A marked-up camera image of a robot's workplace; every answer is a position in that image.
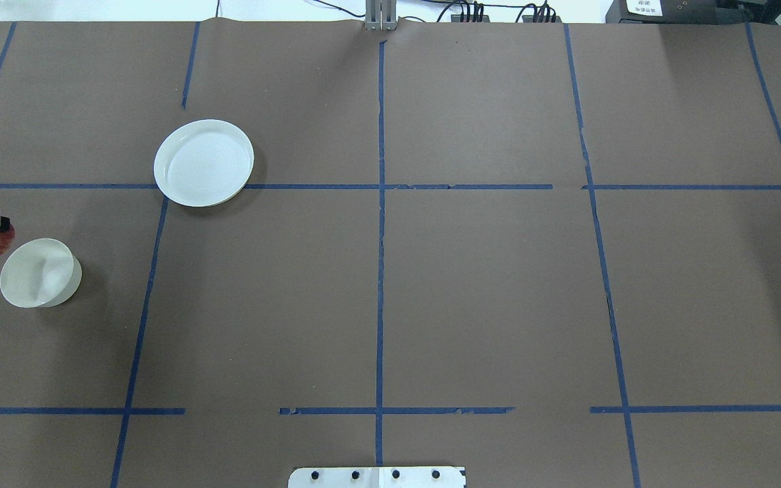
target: white label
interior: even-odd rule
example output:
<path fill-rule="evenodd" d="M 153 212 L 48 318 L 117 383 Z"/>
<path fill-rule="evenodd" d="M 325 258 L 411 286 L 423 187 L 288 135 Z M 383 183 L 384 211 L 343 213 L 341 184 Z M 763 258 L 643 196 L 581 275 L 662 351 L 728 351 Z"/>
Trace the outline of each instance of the white label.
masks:
<path fill-rule="evenodd" d="M 626 0 L 630 14 L 661 17 L 661 0 Z"/>

